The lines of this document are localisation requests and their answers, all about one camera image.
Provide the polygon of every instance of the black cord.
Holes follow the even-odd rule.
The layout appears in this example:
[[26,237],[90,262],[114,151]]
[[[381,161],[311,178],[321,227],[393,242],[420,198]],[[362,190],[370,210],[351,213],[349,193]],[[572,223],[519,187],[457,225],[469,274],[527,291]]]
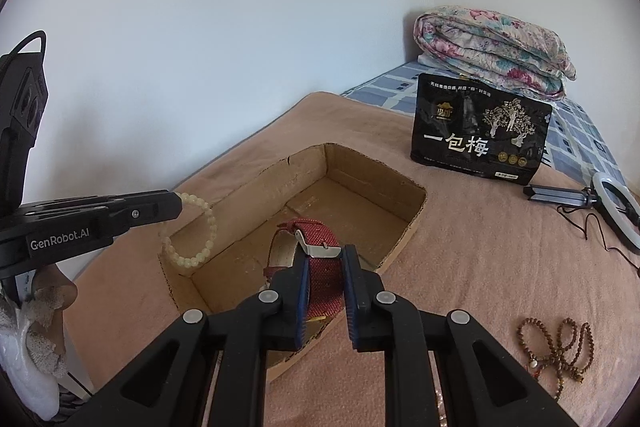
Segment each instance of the black cord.
[[596,222],[598,223],[598,228],[600,229],[600,237],[602,238],[602,245],[603,245],[604,249],[606,251],[608,251],[608,252],[611,251],[611,250],[617,251],[625,259],[625,261],[627,261],[631,266],[634,267],[634,269],[636,270],[636,273],[638,274],[638,277],[640,277],[640,267],[638,267],[635,264],[633,264],[631,262],[631,260],[623,253],[623,251],[620,250],[620,248],[618,248],[618,247],[608,247],[607,246],[607,241],[604,238],[604,232],[602,231],[602,225],[600,223],[600,219],[598,218],[598,216],[594,212],[589,212],[589,214],[587,214],[587,216],[584,218],[584,227],[581,227],[577,223],[574,223],[567,216],[567,214],[571,214],[572,212],[575,212],[576,210],[581,210],[581,208],[567,208],[565,206],[562,206],[561,204],[559,204],[556,207],[556,211],[558,212],[558,214],[560,214],[562,217],[564,217],[564,219],[566,219],[576,229],[580,230],[584,234],[584,240],[585,241],[588,240],[588,238],[589,238],[588,235],[587,235],[587,225],[589,224],[589,218],[591,216],[595,217],[596,218]]
[[84,389],[84,392],[87,393],[89,396],[93,396],[94,393],[92,393],[91,391],[89,391],[84,385],[82,385],[82,382],[80,380],[78,380],[78,378],[74,377],[70,372],[67,371],[67,374],[71,377],[71,380],[73,380],[74,382],[76,382],[76,384],[78,384],[80,387],[82,387]]
[[12,60],[14,60],[15,56],[20,53],[27,44],[33,42],[35,39],[40,39],[40,55],[42,56],[42,60],[44,60],[44,52],[47,48],[47,34],[42,30],[38,30],[36,32],[33,32],[31,35],[27,35],[25,38],[23,38],[18,43],[18,45],[9,52],[2,65],[0,65],[0,82],[2,82],[6,70],[9,67],[9,64],[11,64]]

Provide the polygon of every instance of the gold logo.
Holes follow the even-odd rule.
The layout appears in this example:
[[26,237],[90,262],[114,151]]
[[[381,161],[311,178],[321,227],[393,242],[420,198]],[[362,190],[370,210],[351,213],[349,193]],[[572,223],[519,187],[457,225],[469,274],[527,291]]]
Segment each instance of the gold logo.
[[450,120],[453,113],[453,106],[449,102],[442,102],[439,103],[437,107],[436,118],[439,120]]

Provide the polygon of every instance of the blue checkered bed sheet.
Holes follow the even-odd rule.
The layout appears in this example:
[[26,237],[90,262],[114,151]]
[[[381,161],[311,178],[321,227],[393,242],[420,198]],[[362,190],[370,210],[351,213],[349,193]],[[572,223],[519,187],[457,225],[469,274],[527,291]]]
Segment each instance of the blue checkered bed sheet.
[[[457,77],[450,71],[409,62],[342,95],[413,116],[420,73]],[[626,185],[611,151],[586,111],[568,98],[552,105],[542,163],[564,172],[581,184],[590,185],[594,172],[606,172]]]

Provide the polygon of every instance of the brown bead necklace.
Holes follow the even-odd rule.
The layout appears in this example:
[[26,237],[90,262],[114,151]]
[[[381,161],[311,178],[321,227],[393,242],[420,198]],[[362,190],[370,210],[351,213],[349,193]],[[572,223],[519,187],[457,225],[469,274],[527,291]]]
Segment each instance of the brown bead necklace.
[[[536,326],[542,334],[545,335],[546,343],[549,346],[550,354],[546,357],[538,357],[535,355],[532,350],[529,349],[527,344],[524,341],[524,336],[522,334],[522,328],[531,324],[532,326]],[[562,345],[562,328],[564,325],[569,325],[572,327],[573,335],[571,342],[566,346]],[[525,354],[529,357],[529,367],[535,372],[533,373],[533,377],[538,380],[540,378],[540,373],[545,367],[553,366],[556,369],[556,377],[558,378],[558,390],[556,391],[556,401],[560,398],[560,394],[564,389],[564,377],[563,372],[568,373],[569,376],[577,381],[582,383],[583,375],[587,372],[587,369],[591,367],[591,363],[593,363],[593,335],[591,334],[591,327],[589,323],[585,322],[580,328],[580,339],[578,341],[578,349],[575,353],[575,357],[571,362],[567,362],[564,354],[574,347],[575,341],[578,340],[578,324],[570,318],[564,319],[560,325],[558,326],[558,335],[556,336],[556,345],[554,345],[554,341],[551,338],[551,335],[546,329],[546,326],[536,318],[529,317],[524,319],[523,322],[518,326],[516,330],[516,336],[518,338],[518,343],[520,347],[525,352]],[[589,361],[587,364],[582,367],[576,367],[576,362],[580,358],[580,353],[582,352],[582,346],[584,345],[584,341],[587,341],[589,344]]]

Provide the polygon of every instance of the cardboard box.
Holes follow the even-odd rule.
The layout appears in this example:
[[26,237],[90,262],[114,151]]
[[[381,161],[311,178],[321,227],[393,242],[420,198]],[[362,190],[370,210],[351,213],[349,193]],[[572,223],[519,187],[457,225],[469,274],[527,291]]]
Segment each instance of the cardboard box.
[[[356,245],[362,266],[381,273],[411,237],[425,199],[424,188],[378,161],[337,144],[316,145],[265,169],[212,206],[218,237],[206,264],[186,269],[162,254],[162,269],[180,312],[233,309],[266,283],[262,270],[277,225],[309,217],[326,224],[341,245]],[[172,243],[191,257],[208,233],[200,214],[172,233]],[[270,353],[268,380],[296,362],[331,323],[335,317],[309,322],[305,347],[296,354]]]

